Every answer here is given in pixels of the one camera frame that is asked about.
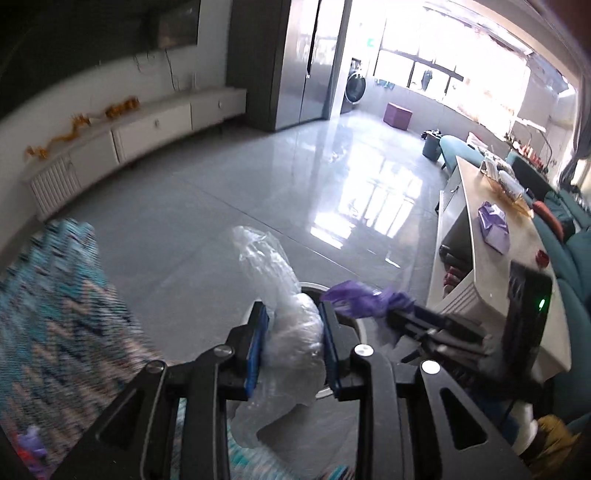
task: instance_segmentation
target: refrigerator door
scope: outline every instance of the refrigerator door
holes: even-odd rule
[[[316,35],[307,64],[309,75],[304,87],[300,122],[322,118],[344,6],[345,0],[320,0]]]
[[[300,123],[300,112],[318,0],[291,0],[287,36],[282,54],[281,80],[275,129]]]

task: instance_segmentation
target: wall-mounted tv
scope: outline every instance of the wall-mounted tv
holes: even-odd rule
[[[93,66],[197,43],[200,0],[8,0],[0,13],[0,118]]]

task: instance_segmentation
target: gray trash bin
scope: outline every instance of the gray trash bin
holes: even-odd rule
[[[427,157],[431,161],[437,161],[439,159],[439,155],[441,155],[441,147],[439,146],[440,140],[441,135],[427,132],[425,146],[423,147],[423,156]]]

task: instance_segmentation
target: table top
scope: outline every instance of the table top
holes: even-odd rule
[[[460,169],[470,222],[474,284],[481,299],[505,317],[509,310],[507,288],[511,260],[538,270],[535,255],[539,249],[545,251],[545,248],[532,219],[512,208],[506,197],[496,194],[477,167],[461,157],[457,157],[457,167]],[[483,202],[496,203],[505,212],[511,240],[505,255],[494,250],[482,238],[478,209]],[[551,264],[544,269],[544,273],[552,277],[552,296],[540,345],[568,371],[571,366],[570,338],[562,296]]]

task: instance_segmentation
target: clear plastic bag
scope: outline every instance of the clear plastic bag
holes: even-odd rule
[[[322,388],[323,324],[275,237],[244,226],[235,227],[232,236],[242,270],[270,320],[256,389],[240,404],[230,426],[238,445],[255,448],[261,445],[256,438],[261,428],[297,404],[312,405]]]

